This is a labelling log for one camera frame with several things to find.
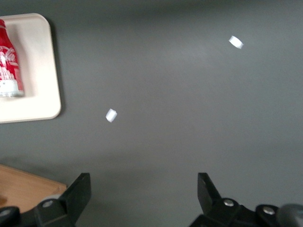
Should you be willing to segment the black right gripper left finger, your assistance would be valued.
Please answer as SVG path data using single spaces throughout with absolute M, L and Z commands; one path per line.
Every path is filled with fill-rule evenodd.
M 90 198 L 90 174 L 82 173 L 59 198 L 44 200 L 34 208 L 36 225 L 74 227 Z

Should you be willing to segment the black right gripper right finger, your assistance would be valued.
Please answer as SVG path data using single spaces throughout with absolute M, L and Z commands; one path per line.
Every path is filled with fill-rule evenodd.
M 192 227 L 230 227 L 241 211 L 238 202 L 220 196 L 207 173 L 198 174 L 197 196 L 203 214 L 192 222 Z

